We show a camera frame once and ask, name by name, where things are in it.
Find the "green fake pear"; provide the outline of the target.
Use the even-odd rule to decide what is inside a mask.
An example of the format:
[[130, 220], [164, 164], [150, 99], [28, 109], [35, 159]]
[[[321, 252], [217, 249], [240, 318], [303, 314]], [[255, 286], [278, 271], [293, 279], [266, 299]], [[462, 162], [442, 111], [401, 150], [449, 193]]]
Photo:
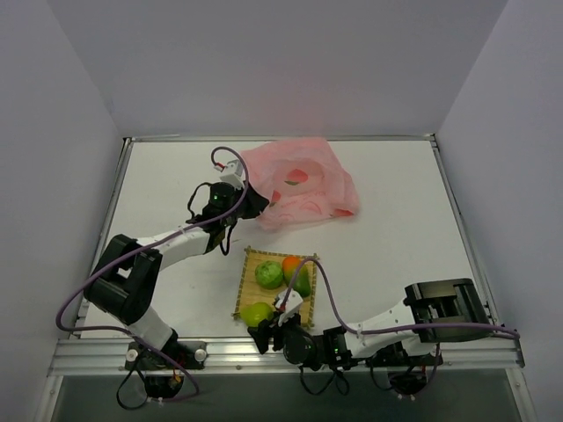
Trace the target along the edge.
[[270, 320], [273, 316], [274, 311], [266, 302], [255, 302], [239, 311], [240, 319], [249, 328], [257, 328], [262, 321]]

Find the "green fake guava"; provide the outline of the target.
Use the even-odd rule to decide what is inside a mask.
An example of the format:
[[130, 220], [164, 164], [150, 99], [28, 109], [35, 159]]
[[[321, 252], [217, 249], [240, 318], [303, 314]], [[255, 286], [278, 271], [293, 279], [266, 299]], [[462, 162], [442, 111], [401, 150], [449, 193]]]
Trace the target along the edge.
[[258, 264], [254, 271], [256, 283], [264, 289], [276, 289], [284, 282], [282, 265], [279, 262], [267, 260]]

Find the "green orange fake mango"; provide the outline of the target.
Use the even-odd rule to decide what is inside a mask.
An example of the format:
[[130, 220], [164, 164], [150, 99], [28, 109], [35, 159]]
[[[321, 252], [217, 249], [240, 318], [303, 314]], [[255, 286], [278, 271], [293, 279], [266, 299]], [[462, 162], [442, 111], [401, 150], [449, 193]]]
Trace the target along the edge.
[[293, 289], [303, 298], [311, 295], [310, 275], [306, 266], [300, 266], [302, 260], [296, 256], [287, 256], [282, 262], [284, 282], [292, 284]]

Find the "pink plastic bag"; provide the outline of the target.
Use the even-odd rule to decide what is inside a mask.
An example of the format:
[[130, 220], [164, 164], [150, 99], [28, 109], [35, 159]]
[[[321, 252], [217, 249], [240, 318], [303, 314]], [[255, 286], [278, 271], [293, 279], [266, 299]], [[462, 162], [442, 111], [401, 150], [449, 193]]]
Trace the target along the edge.
[[351, 175], [322, 137], [265, 143], [240, 153], [250, 185], [269, 200], [257, 221], [277, 230], [357, 215], [360, 200]]

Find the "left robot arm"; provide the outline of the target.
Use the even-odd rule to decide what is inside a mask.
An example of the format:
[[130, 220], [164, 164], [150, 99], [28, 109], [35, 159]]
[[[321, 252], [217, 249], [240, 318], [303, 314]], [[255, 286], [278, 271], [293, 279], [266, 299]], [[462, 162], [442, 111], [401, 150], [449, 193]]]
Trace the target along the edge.
[[95, 267], [105, 268], [84, 290], [84, 298], [120, 321], [131, 335], [148, 344], [146, 359], [168, 368], [178, 356], [178, 334], [151, 307], [159, 273], [187, 258], [220, 248], [226, 255], [230, 233], [239, 220], [254, 219], [269, 200], [251, 186], [207, 183], [207, 205], [190, 213], [186, 226], [153, 237], [114, 236]]

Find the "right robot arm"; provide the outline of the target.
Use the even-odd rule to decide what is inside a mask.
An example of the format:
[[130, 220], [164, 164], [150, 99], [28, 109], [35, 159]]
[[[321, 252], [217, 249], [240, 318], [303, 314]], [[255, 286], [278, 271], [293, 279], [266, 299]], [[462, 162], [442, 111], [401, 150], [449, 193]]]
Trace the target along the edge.
[[274, 299], [273, 315], [247, 331], [259, 353], [281, 351], [288, 363], [314, 371], [323, 366], [348, 370], [388, 346], [396, 360], [408, 363], [430, 353], [433, 345], [491, 335], [471, 280], [415, 283], [405, 292], [403, 301], [377, 316], [312, 335], [301, 325], [302, 296], [285, 289]]

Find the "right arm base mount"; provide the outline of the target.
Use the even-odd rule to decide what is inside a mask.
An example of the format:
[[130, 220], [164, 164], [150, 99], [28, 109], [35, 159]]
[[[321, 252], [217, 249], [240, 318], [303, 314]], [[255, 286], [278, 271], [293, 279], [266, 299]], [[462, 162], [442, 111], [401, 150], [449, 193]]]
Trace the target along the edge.
[[[395, 393], [399, 399], [408, 397], [412, 401], [433, 382], [442, 364], [439, 343], [432, 345], [426, 354], [411, 356], [399, 342], [381, 349], [365, 363], [377, 389]], [[388, 369], [386, 384], [376, 379], [376, 368]]]

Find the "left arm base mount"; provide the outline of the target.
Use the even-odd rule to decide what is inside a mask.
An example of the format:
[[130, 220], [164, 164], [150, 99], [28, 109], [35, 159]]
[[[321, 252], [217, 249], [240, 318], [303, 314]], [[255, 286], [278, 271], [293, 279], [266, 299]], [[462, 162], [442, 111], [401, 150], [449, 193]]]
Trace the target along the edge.
[[201, 387], [191, 371], [204, 369], [207, 357], [204, 342], [184, 344], [175, 335], [162, 350], [136, 340], [128, 345], [125, 382], [132, 375], [137, 375], [147, 402], [164, 404], [195, 398], [200, 395]]

